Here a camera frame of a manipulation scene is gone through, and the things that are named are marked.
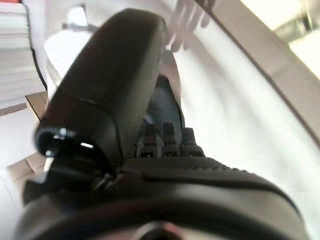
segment camera lens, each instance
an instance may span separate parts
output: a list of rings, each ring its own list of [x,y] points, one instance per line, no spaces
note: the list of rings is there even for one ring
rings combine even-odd
[[[152,222],[137,232],[137,240],[182,240],[180,229],[170,222]]]

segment white surface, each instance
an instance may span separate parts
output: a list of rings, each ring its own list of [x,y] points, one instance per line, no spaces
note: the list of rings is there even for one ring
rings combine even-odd
[[[46,68],[47,55],[45,52],[46,41],[46,2],[45,0],[23,0],[29,12],[31,45],[35,50],[38,67],[47,84],[48,96],[51,98],[56,90]]]
[[[88,26],[85,11],[81,6],[72,8],[68,12],[67,18],[69,23],[74,23],[78,26]]]
[[[37,72],[29,78],[19,75],[24,72],[28,72],[29,75],[35,70],[30,50],[30,35],[28,32],[21,34],[21,29],[29,29],[26,6],[20,3],[0,2],[0,29],[0,56],[4,55],[5,58],[0,60],[0,101],[44,91]]]
[[[9,182],[6,170],[0,167],[0,233],[2,240],[10,240],[21,211],[18,196]]]
[[[320,146],[319,79],[242,2],[216,0],[214,14],[270,77]]]
[[[125,7],[154,11],[169,23],[177,3],[85,2],[88,23],[98,26]],[[47,32],[56,33],[69,8],[79,3],[49,1]],[[287,192],[302,212],[312,239],[320,239],[319,149],[227,35],[213,21],[206,28],[200,28],[199,22],[193,33],[180,29],[175,37],[188,46],[174,53],[186,125],[194,128],[208,157],[256,173]]]
[[[18,104],[24,104],[26,102],[25,97],[18,97],[12,100],[8,101],[0,101],[0,109],[5,109],[10,106],[18,105]]]
[[[6,167],[33,153],[37,121],[26,108],[0,117],[0,167]]]
[[[292,51],[309,67],[320,80],[320,30],[290,42]]]
[[[64,78],[69,67],[90,39],[91,34],[85,31],[74,32],[63,30],[53,34],[44,45],[49,60],[59,73],[61,79]]]
[[[305,10],[304,0],[241,0],[270,29],[294,19]]]

